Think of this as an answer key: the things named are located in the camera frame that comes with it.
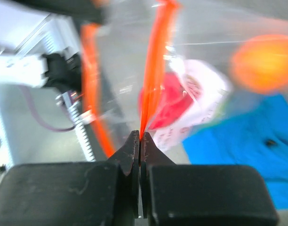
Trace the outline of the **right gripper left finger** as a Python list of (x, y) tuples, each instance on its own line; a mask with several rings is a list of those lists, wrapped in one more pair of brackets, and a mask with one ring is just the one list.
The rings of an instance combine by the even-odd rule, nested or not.
[(106, 161), (22, 164), (0, 184), (0, 226), (132, 226), (139, 132)]

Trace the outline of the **red apple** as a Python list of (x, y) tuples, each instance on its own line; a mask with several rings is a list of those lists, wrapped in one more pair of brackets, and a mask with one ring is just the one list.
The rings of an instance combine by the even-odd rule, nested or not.
[(194, 104), (191, 96), (181, 85), (174, 72), (166, 72), (157, 112), (149, 123), (148, 130), (160, 129), (177, 121)]

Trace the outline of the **clear zip top bag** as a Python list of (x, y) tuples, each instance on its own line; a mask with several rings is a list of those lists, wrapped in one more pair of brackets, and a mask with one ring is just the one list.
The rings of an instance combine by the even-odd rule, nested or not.
[[(81, 27), (85, 119), (105, 156), (130, 133), (149, 132), (166, 151), (193, 128), (249, 109), (260, 95), (231, 76), (231, 57), (259, 35), (288, 35), (288, 13), (264, 13), (254, 1), (111, 0), (103, 20)], [(166, 72), (174, 72), (194, 104), (173, 124), (148, 130), (157, 112)]]

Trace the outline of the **orange fruit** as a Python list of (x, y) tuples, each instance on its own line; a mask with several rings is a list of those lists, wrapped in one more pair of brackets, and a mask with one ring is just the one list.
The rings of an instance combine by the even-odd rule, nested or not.
[(240, 86), (269, 94), (288, 86), (288, 35), (259, 35), (231, 57), (231, 76)]

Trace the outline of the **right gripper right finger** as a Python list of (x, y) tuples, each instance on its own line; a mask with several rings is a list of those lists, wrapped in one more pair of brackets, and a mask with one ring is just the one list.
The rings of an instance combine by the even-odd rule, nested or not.
[(247, 165), (177, 165), (144, 133), (140, 141), (144, 218), (151, 226), (276, 226), (265, 182)]

